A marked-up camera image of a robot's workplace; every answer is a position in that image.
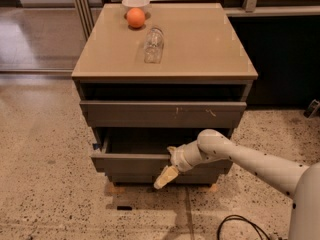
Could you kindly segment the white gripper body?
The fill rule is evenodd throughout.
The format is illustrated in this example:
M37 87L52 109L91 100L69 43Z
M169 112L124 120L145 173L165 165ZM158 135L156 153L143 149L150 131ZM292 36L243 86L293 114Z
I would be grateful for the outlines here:
M187 161L188 148L186 145L176 147L175 152L171 152L170 162L173 166L176 166L179 172L187 172L193 168L193 166Z

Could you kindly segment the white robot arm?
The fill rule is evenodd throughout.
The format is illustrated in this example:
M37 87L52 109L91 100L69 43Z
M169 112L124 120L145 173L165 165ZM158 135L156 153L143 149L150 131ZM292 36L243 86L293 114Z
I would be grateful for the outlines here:
M320 240L320 164L293 162L233 143L206 129L189 144L171 147L171 164L154 183L163 188L179 174L219 160L229 160L293 200L288 240Z

